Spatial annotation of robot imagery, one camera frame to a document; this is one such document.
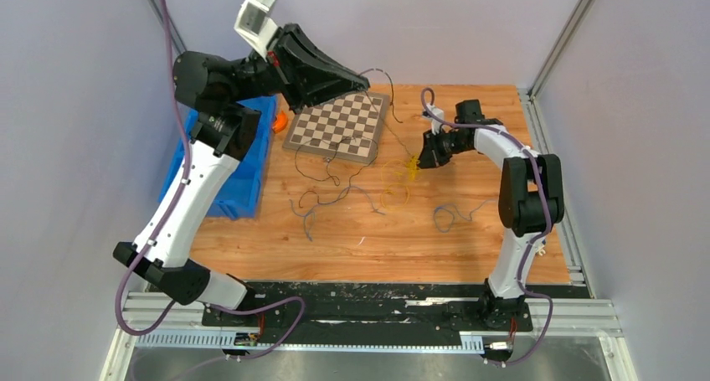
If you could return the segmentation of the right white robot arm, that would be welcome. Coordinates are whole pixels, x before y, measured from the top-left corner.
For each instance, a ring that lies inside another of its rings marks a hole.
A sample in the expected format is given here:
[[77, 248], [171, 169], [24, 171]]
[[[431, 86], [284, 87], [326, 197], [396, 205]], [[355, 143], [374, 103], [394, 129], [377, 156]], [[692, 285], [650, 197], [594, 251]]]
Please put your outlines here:
[[424, 101], [423, 115], [431, 128], [423, 135], [418, 166], [443, 167], [455, 154], [475, 151], [501, 171], [497, 209], [504, 233], [496, 266], [484, 282], [477, 307], [483, 325], [499, 328], [522, 312], [529, 296], [527, 275], [543, 240], [564, 216], [561, 162], [524, 145], [498, 119], [488, 119], [478, 100], [455, 107], [453, 121]]

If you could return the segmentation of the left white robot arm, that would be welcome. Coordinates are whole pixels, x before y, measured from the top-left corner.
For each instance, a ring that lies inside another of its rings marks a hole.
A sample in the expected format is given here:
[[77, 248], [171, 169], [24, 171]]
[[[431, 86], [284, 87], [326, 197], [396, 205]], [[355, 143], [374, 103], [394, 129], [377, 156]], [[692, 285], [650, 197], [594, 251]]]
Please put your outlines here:
[[239, 35], [251, 48], [242, 59], [195, 51], [175, 59], [175, 99], [195, 110], [198, 119], [183, 138], [183, 160], [166, 196], [145, 228], [134, 240], [118, 243], [113, 256], [128, 275], [140, 276], [172, 301], [222, 308], [234, 325], [245, 326], [256, 313], [247, 286], [190, 257], [202, 219], [257, 136], [263, 113], [245, 101], [281, 95], [291, 111], [300, 113], [368, 90], [370, 84], [364, 71], [329, 57], [298, 24], [267, 23]]

